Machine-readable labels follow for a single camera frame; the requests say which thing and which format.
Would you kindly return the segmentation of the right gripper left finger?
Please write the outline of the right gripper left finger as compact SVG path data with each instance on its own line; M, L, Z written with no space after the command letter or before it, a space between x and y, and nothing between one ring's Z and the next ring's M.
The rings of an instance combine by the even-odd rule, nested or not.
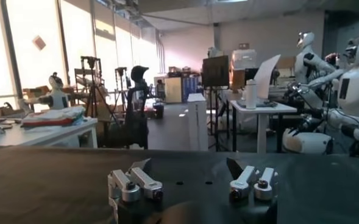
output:
M152 201L162 201L163 183L147 174L151 165L151 159L148 158L134 162L127 172L112 170L107 175L109 198L120 198L126 203L133 203L143 195Z

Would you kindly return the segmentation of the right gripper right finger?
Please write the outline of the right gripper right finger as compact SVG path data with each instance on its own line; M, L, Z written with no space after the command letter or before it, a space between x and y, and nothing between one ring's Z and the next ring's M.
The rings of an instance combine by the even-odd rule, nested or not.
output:
M250 191L261 201L271 201L277 196L279 174L274 168L266 167L259 171L255 166L242 168L232 158L226 159L233 180L229 183L229 197L232 201L248 198Z

